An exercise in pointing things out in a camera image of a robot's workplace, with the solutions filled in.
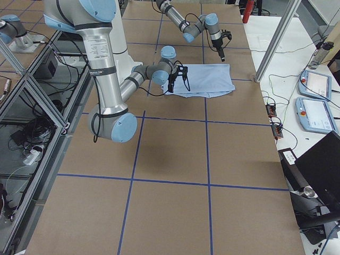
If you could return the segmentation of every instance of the power adapter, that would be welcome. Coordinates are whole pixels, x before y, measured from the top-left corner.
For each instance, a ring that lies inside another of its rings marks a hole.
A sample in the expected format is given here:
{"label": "power adapter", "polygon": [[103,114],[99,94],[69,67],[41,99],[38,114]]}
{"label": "power adapter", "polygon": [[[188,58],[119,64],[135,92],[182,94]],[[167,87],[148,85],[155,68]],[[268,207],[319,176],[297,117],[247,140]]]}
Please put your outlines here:
{"label": "power adapter", "polygon": [[30,150],[30,153],[26,156],[23,163],[27,166],[32,165],[34,162],[39,161],[37,160],[38,157],[43,153],[44,145],[36,145]]}

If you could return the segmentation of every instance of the silver robot arm segment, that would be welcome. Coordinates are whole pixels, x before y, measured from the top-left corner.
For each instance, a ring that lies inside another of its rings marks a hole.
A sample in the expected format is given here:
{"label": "silver robot arm segment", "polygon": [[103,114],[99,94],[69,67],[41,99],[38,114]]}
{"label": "silver robot arm segment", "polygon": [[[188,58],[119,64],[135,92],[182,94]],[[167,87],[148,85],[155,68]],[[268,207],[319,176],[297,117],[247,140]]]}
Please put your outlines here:
{"label": "silver robot arm segment", "polygon": [[45,0],[45,22],[48,26],[82,36],[90,75],[94,77],[99,105],[88,115],[88,128],[96,137],[127,142],[137,130],[136,117],[128,113],[125,101],[146,80],[163,84],[172,72],[176,56],[173,47],[162,49],[157,65],[137,66],[122,84],[111,49],[109,33],[116,14],[113,0]]}
{"label": "silver robot arm segment", "polygon": [[[45,23],[54,29],[78,33],[83,38],[90,75],[95,77],[100,102],[100,109],[96,106],[92,110],[98,112],[96,119],[102,122],[94,134],[113,139],[113,133],[118,132],[113,140],[126,142],[133,137],[137,120],[127,113],[128,106],[122,99],[112,54],[109,33],[115,14],[116,4],[112,0],[45,0]],[[117,131],[113,129],[117,123],[125,129],[131,128],[126,132],[120,128]]]}
{"label": "silver robot arm segment", "polygon": [[20,19],[13,14],[0,17],[0,38],[9,44],[13,39],[20,49],[33,45],[32,37],[27,33]]}
{"label": "silver robot arm segment", "polygon": [[[131,75],[120,85],[123,101],[128,100],[146,80],[152,80],[159,85],[164,84],[173,73],[177,72],[178,67],[175,65],[175,61],[175,49],[172,46],[165,46],[161,50],[161,59],[157,65],[135,66]],[[135,133],[137,122],[131,113],[113,117],[111,120],[104,116],[100,117],[97,105],[89,113],[88,128],[93,134],[99,131],[100,137],[116,142],[124,142],[127,139],[126,134]]]}
{"label": "silver robot arm segment", "polygon": [[204,30],[208,30],[212,46],[216,48],[216,51],[221,58],[221,61],[225,61],[223,51],[223,38],[227,37],[232,39],[230,31],[221,31],[219,29],[218,17],[215,13],[199,16],[199,20],[190,25],[188,21],[181,16],[181,14],[170,4],[170,0],[156,0],[159,10],[164,13],[172,22],[183,32],[184,39],[191,43],[194,39],[200,35]]}

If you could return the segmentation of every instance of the grid of blue tape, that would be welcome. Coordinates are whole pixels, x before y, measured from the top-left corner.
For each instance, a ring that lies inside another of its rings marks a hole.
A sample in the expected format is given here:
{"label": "grid of blue tape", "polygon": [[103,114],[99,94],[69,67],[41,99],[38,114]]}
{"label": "grid of blue tape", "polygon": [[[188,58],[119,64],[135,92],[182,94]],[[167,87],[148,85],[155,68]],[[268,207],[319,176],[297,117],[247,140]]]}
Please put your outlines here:
{"label": "grid of blue tape", "polygon": [[[160,26],[158,30],[158,37],[157,37],[157,42],[156,44],[149,44],[149,45],[155,45],[155,51],[157,51],[157,47],[161,46],[162,44],[159,44],[159,36],[160,32],[162,29],[162,22],[163,20],[163,15],[161,16],[161,20],[156,20],[160,21]],[[202,59],[203,59],[203,64],[205,63],[205,56],[204,52],[207,49],[203,45],[203,35],[201,35],[201,40],[202,40],[202,45],[201,46],[189,46],[189,47],[201,47],[202,48]],[[143,44],[143,43],[134,43],[130,42],[128,44]],[[249,79],[232,79],[232,80],[237,80],[237,81],[251,81]],[[209,135],[208,135],[208,123],[220,123],[220,124],[235,124],[235,125],[253,125],[253,126],[267,126],[269,127],[269,124],[257,124],[257,123],[238,123],[238,122],[223,122],[223,121],[209,121],[208,120],[208,115],[207,115],[207,100],[205,99],[204,101],[205,104],[205,119],[204,120],[186,120],[186,119],[180,119],[180,118],[161,118],[161,117],[146,117],[146,111],[143,112],[143,116],[137,116],[137,118],[140,118],[142,120],[141,122],[141,129],[139,133],[139,138],[138,138],[138,144],[136,148],[136,153],[135,153],[135,159],[134,159],[134,164],[133,164],[133,170],[132,170],[132,175],[131,178],[124,178],[124,177],[113,177],[113,176],[95,176],[95,175],[81,175],[81,174],[67,174],[67,173],[60,173],[58,176],[69,176],[69,177],[82,177],[82,178],[98,178],[98,179],[112,179],[112,180],[124,180],[124,181],[129,181],[130,182],[130,187],[129,187],[129,192],[127,196],[127,201],[126,201],[126,206],[125,206],[125,212],[124,212],[124,218],[123,218],[123,224],[122,224],[122,229],[121,229],[121,235],[120,235],[120,241],[118,245],[118,250],[117,250],[117,255],[120,255],[121,253],[121,248],[123,244],[123,238],[124,238],[124,230],[125,230],[125,225],[126,225],[126,219],[128,216],[128,211],[129,211],[129,203],[130,203],[130,197],[131,197],[131,192],[133,189],[133,182],[150,182],[150,183],[166,183],[166,184],[178,184],[178,185],[196,185],[196,186],[206,186],[207,187],[207,192],[208,192],[208,211],[209,211],[209,234],[210,234],[210,255],[214,255],[214,243],[213,243],[213,216],[212,216],[212,211],[211,211],[211,187],[218,187],[218,188],[232,188],[232,189],[251,189],[251,190],[265,190],[265,191],[284,191],[287,192],[288,189],[281,189],[281,188],[267,188],[267,187],[257,187],[257,186],[239,186],[239,185],[225,185],[225,184],[214,184],[210,182],[210,162],[209,162]],[[206,125],[205,132],[206,132],[206,153],[207,153],[207,183],[194,183],[194,182],[177,182],[177,181],[164,181],[164,180],[149,180],[149,179],[141,179],[141,178],[134,178],[134,173],[135,173],[135,168],[137,165],[137,160],[138,160],[138,153],[139,153],[139,148],[140,148],[140,141],[142,137],[142,132],[143,132],[143,125],[144,121],[146,119],[150,120],[170,120],[170,121],[186,121],[186,122],[204,122]]]}
{"label": "grid of blue tape", "polygon": [[[12,0],[8,5],[6,5],[5,7],[3,7],[2,9],[0,9],[0,16],[3,10],[7,10],[7,11],[22,11],[22,13],[18,16],[20,18],[20,16],[25,13],[26,11],[30,11],[30,12],[41,12],[41,11],[37,11],[37,10],[28,10],[35,2],[32,1],[32,3],[25,9],[25,10],[14,10],[14,9],[7,9],[8,6],[10,6],[12,3],[14,3],[15,0]],[[41,18],[38,20],[38,22],[23,22],[23,24],[25,25],[25,23],[27,24],[34,24],[34,26],[30,29],[30,30],[34,30],[34,27],[37,24],[44,24],[43,22],[41,22],[41,20],[43,19],[43,16],[41,16]],[[6,60],[3,60],[0,63],[0,67],[6,62]],[[15,71],[5,71],[5,70],[0,70],[0,72],[2,73],[15,73]]]}

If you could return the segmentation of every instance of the light blue cloth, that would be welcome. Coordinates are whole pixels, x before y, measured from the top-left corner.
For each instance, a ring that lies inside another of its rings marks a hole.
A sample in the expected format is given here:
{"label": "light blue cloth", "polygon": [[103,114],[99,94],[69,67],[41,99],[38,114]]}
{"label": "light blue cloth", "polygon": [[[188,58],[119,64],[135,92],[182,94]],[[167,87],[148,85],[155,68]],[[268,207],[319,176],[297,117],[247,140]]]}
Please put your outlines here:
{"label": "light blue cloth", "polygon": [[[184,65],[188,67],[188,80],[190,91],[185,86],[181,76],[177,77],[174,93],[182,97],[219,97],[235,90],[230,78],[228,64]],[[163,92],[168,89],[168,84],[162,85]]]}

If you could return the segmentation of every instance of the brown cardboard table surface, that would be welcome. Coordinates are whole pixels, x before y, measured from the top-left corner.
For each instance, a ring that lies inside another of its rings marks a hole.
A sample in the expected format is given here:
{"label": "brown cardboard table surface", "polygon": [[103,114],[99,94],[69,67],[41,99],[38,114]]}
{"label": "brown cardboard table surface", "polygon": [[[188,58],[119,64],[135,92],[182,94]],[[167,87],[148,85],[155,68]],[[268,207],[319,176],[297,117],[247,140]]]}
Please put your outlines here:
{"label": "brown cardboard table surface", "polygon": [[[138,90],[127,101],[138,130],[125,144],[93,143],[92,92],[26,254],[304,254],[238,8],[174,6],[216,12],[232,32],[236,90],[212,99]],[[150,2],[129,2],[123,24],[135,61],[157,62],[173,45],[184,64],[220,63],[205,35],[188,45]]]}

